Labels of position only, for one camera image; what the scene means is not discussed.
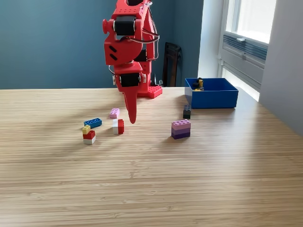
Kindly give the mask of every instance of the lego brick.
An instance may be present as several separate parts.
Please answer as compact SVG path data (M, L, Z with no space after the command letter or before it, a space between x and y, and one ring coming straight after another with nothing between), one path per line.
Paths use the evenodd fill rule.
M186 111L191 111L191 105L185 105L184 110Z
M172 136L172 138L174 138L175 140L178 140L178 139L190 137L190 132L188 132L188 133L183 133L183 134L179 134L179 135L171 134L171 136Z
M109 114L109 118L117 119L119 114L120 114L120 109L119 108L113 108L112 111Z
M119 135L119 128L118 127L113 127L113 134L114 135Z
M117 127L118 128L118 119L113 120L113 128Z
M191 127L191 124L190 124L189 120L185 119L185 120L180 120L180 121L173 122L171 124L171 127L174 130L188 129L188 128Z
M203 80L199 80L199 87L203 87Z
M184 114L184 115L183 115L183 119L190 119L190 115Z
M89 125L91 129L102 125L102 121L99 118L84 122L84 126Z
M184 106L184 109L183 109L183 118L184 119L190 119L190 117L189 118L185 118L185 115L191 115L191 105L185 105Z
M159 85L157 85L157 86L154 86L154 87L148 87L147 96L149 98L155 98L155 97L161 95L162 93L163 93L162 87L160 87Z
M193 87L198 88L199 87L199 83L193 83Z
M82 133L83 135L87 135L90 132L90 126L86 125L83 129L82 129Z
M85 140L92 140L96 136L95 131L91 130L88 134L83 135Z
M124 133L124 121L122 119L118 120L118 134Z
M84 144L92 145L96 141L96 136L92 140L83 140Z
M171 129L171 134L174 134L174 135L180 135L180 134L189 133L189 132L190 132L190 128L180 129L180 130L174 130L173 128Z

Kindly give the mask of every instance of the blue plastic bin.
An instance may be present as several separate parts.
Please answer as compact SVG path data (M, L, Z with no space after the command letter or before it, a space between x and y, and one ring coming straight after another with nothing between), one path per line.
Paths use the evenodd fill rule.
M193 109L235 108L239 91L225 78L203 79L204 91L194 91L197 78L185 79L185 96Z

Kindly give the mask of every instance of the stacked lego bricks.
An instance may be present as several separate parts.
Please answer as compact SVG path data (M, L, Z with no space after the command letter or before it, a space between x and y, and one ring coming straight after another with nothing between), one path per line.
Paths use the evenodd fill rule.
M96 133L93 128L102 125L102 121L99 118L84 122L84 128L82 129L83 143L92 145L96 141Z
M124 121L122 119L113 120L113 133L115 135L121 135L124 133Z
M193 83L193 87L195 87L194 91L204 91L202 78L198 78L197 81Z
M96 133L93 130L90 130L90 126L86 125L82 129L83 133L83 143L92 145L96 141Z
M189 120L180 120L171 124L171 136L177 140L190 137L191 123Z

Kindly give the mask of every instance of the yellow lego brick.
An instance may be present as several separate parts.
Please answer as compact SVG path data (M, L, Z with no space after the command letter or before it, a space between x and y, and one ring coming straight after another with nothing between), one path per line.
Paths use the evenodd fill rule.
M86 125L83 129L82 129L82 133L83 135L87 135L90 131L90 126Z
M199 87L203 87L203 80L199 80Z

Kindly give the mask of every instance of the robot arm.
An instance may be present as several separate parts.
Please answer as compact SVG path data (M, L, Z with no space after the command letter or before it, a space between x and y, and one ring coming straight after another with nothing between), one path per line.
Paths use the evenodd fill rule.
M114 83L125 96L131 123L137 115L137 97L149 96L155 42L160 36L152 19L149 0L118 0L109 21L103 20L103 31L109 36L104 42L106 64L114 67ZM162 88L157 88L157 95Z

